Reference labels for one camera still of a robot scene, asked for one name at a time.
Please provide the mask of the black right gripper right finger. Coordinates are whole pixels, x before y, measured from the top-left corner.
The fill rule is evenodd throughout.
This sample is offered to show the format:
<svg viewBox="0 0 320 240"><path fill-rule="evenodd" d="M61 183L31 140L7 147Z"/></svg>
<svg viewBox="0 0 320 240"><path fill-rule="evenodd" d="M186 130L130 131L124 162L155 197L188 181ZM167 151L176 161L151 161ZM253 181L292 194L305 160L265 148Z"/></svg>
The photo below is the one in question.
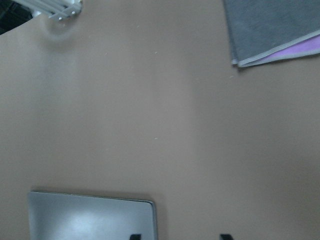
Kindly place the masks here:
<svg viewBox="0 0 320 240"><path fill-rule="evenodd" d="M220 240L233 240L233 237L231 234L224 233L224 234L219 235L219 239Z"/></svg>

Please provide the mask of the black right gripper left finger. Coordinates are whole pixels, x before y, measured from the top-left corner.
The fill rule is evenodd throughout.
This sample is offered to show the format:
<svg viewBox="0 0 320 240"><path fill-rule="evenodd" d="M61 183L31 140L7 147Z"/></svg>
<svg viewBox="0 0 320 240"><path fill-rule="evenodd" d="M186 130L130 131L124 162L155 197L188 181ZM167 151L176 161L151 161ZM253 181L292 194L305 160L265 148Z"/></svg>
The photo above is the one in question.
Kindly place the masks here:
<svg viewBox="0 0 320 240"><path fill-rule="evenodd" d="M140 234L132 234L129 237L129 240L141 240L141 235Z"/></svg>

